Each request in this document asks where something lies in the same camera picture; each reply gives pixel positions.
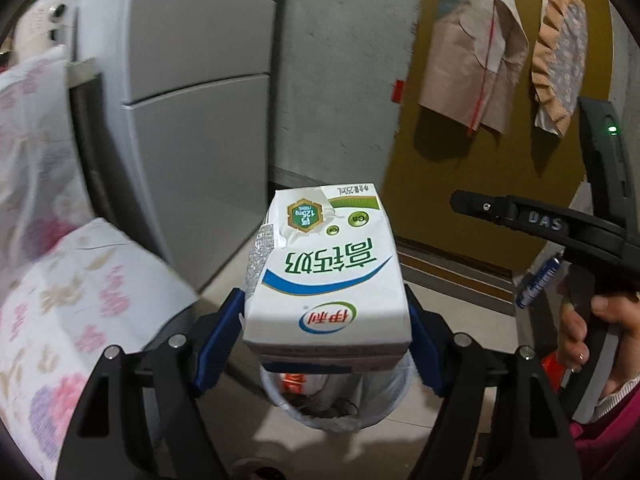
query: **pink sleeve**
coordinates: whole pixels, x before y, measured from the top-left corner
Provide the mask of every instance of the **pink sleeve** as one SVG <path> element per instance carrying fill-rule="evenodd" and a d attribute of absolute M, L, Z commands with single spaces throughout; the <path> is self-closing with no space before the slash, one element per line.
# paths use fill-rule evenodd
<path fill-rule="evenodd" d="M 640 386 L 593 424 L 571 423 L 584 480 L 600 473 L 640 421 Z"/>

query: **fingernail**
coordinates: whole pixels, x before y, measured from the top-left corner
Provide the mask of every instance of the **fingernail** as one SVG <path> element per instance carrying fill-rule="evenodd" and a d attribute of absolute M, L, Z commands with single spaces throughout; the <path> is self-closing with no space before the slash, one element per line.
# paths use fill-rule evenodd
<path fill-rule="evenodd" d="M 609 300 L 604 296 L 594 296 L 591 300 L 591 308 L 598 312 L 602 312 L 607 307 Z"/>

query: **blue battery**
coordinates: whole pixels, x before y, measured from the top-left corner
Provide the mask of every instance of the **blue battery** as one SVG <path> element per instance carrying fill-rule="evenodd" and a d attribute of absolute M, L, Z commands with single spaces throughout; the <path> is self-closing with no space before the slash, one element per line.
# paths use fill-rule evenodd
<path fill-rule="evenodd" d="M 515 304 L 520 308 L 527 308 L 554 278 L 562 267 L 560 255 L 549 258 L 538 273 L 533 277 L 529 285 L 524 288 L 516 298 Z"/>

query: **screw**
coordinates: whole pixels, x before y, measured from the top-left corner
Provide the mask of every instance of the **screw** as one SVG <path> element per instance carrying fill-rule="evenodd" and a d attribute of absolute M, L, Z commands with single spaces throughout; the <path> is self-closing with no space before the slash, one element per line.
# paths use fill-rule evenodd
<path fill-rule="evenodd" d="M 531 361 L 536 356 L 536 353 L 530 346 L 521 346 L 518 352 L 520 353 L 521 357 L 524 357 L 527 361 Z"/>
<path fill-rule="evenodd" d="M 169 346 L 171 348 L 180 348 L 187 342 L 187 336 L 184 334 L 175 334 L 169 338 Z"/>
<path fill-rule="evenodd" d="M 466 348 L 469 345 L 471 345 L 472 341 L 473 340 L 471 339 L 470 336 L 468 336 L 467 334 L 462 333 L 462 332 L 460 332 L 460 333 L 456 334 L 455 336 L 453 336 L 453 342 L 458 346 L 462 346 L 462 348 Z"/>
<path fill-rule="evenodd" d="M 51 7 L 49 9 L 49 21 L 55 23 L 57 20 L 62 18 L 62 15 L 65 13 L 65 11 L 66 11 L 65 4 L 59 4 L 58 6 Z"/>
<path fill-rule="evenodd" d="M 104 351 L 104 356 L 110 361 L 112 359 L 115 359 L 119 353 L 120 348 L 118 348 L 116 345 L 111 345 Z"/>

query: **red string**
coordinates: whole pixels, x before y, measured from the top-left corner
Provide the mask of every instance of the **red string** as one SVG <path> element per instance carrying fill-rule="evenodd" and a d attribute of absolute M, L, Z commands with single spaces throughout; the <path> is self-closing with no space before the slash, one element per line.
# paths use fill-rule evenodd
<path fill-rule="evenodd" d="M 487 47 L 486 59 L 484 60 L 484 72 L 482 72 L 482 85 L 480 87 L 480 97 L 478 98 L 478 102 L 476 103 L 476 108 L 474 109 L 474 116 L 473 116 L 473 119 L 471 119 L 471 124 L 466 130 L 467 137 L 471 137 L 474 134 L 474 126 L 476 124 L 476 120 L 478 120 L 478 114 L 480 113 L 482 98 L 484 97 L 484 81 L 486 80 L 487 66 L 489 65 L 489 52 L 491 52 L 491 44 L 494 41 L 494 29 L 495 29 L 495 0 L 494 0 L 494 6 L 491 9 L 491 29 L 489 30 L 489 46 Z"/>

